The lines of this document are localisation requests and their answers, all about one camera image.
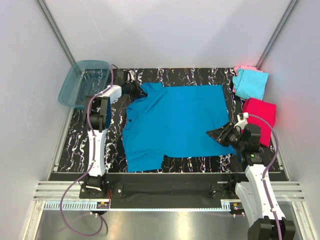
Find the blue t shirt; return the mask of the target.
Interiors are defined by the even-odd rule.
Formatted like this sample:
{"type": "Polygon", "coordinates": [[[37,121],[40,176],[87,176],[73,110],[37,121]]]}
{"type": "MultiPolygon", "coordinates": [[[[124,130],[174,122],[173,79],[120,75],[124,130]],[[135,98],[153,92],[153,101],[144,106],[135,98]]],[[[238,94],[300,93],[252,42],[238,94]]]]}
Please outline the blue t shirt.
{"type": "Polygon", "coordinates": [[[207,135],[229,121],[221,85],[141,85],[146,97],[127,108],[122,144],[127,171],[159,170],[170,158],[215,157],[235,154],[207,135]]]}

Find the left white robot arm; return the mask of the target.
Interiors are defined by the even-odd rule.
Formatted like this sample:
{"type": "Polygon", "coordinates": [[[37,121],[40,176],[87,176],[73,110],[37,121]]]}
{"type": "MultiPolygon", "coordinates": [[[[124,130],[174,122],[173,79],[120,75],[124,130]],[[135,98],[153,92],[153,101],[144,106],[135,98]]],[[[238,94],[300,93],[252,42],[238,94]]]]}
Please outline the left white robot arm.
{"type": "Polygon", "coordinates": [[[105,139],[112,120],[111,104],[124,95],[134,100],[147,96],[136,81],[133,70],[117,70],[105,89],[85,99],[83,125],[89,141],[89,164],[82,178],[82,194],[97,198],[111,194],[106,180],[105,139]]]}

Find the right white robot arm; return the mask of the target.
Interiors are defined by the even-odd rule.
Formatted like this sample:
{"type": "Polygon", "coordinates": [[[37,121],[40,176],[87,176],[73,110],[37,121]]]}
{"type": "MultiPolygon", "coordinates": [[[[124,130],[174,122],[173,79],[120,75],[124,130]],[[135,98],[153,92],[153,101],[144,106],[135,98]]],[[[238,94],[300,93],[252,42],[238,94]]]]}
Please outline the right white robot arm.
{"type": "Polygon", "coordinates": [[[247,181],[228,183],[227,192],[239,198],[248,219],[249,240],[292,240],[296,227],[281,210],[260,150],[261,128],[255,124],[243,127],[228,122],[223,127],[207,131],[207,135],[223,147],[233,147],[243,166],[247,181]]]}

